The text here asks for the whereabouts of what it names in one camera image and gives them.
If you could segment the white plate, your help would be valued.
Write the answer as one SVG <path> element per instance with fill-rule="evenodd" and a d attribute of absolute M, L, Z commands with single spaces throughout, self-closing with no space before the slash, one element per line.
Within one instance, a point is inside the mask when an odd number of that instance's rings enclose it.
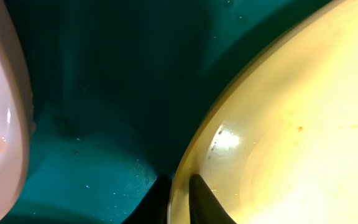
<path fill-rule="evenodd" d="M 0 220 L 16 203 L 26 180 L 33 108 L 21 44 L 0 0 Z"/>

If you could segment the yellow-green rimmed plate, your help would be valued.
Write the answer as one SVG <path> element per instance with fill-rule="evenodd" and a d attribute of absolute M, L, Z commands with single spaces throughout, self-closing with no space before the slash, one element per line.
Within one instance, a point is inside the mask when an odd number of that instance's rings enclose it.
<path fill-rule="evenodd" d="M 199 174 L 236 223 L 358 223 L 358 0 L 333 1 L 238 74 L 175 173 L 169 223 Z"/>

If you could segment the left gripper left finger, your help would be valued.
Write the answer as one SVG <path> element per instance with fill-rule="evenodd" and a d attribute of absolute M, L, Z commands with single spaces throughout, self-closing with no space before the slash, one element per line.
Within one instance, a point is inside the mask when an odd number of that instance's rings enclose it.
<path fill-rule="evenodd" d="M 160 175 L 122 224 L 167 224 L 170 178 Z"/>

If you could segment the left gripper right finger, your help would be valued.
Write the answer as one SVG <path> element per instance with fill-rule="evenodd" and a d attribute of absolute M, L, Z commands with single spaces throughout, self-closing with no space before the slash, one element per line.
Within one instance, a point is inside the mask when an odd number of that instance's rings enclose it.
<path fill-rule="evenodd" d="M 189 212 L 191 224 L 236 224 L 199 174 L 190 177 Z"/>

